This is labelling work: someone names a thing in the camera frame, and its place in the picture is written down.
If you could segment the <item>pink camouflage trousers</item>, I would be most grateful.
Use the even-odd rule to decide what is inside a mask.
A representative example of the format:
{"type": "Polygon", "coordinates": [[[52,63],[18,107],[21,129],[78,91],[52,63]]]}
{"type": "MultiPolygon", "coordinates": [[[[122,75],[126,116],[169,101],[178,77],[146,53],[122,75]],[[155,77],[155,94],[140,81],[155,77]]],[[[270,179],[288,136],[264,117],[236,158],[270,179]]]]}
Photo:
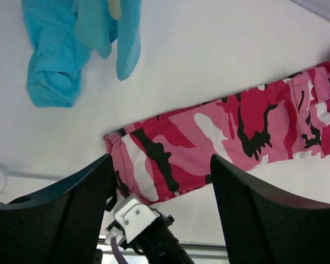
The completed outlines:
{"type": "Polygon", "coordinates": [[[244,171],[330,155],[330,60],[104,136],[118,189],[148,205],[208,185],[218,154],[244,171]]]}

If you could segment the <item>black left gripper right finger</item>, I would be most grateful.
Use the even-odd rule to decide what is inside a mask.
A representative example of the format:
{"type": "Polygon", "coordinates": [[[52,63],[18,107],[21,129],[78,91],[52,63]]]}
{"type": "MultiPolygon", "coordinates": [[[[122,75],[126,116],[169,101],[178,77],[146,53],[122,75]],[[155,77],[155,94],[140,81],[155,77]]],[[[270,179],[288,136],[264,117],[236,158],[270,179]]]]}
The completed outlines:
{"type": "Polygon", "coordinates": [[[330,204],[273,186],[219,155],[212,185],[230,263],[330,263],[330,204]]]}

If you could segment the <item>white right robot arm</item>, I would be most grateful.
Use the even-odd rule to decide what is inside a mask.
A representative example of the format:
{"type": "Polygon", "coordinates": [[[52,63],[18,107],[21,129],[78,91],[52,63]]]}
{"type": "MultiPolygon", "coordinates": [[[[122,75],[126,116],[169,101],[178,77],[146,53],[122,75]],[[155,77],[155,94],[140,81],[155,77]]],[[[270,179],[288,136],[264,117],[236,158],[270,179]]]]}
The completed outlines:
{"type": "Polygon", "coordinates": [[[132,242],[121,243],[121,248],[133,249],[147,258],[150,264],[194,264],[179,240],[169,230],[174,218],[160,215],[145,228],[132,242]]]}

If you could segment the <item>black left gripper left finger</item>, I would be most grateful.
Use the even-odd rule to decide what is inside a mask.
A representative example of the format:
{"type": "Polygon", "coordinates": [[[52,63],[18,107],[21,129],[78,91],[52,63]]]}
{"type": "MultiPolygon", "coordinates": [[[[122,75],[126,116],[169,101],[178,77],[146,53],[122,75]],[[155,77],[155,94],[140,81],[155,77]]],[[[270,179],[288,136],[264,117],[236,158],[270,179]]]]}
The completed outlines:
{"type": "Polygon", "coordinates": [[[93,263],[111,165],[104,155],[50,186],[0,203],[0,263],[93,263]]]}

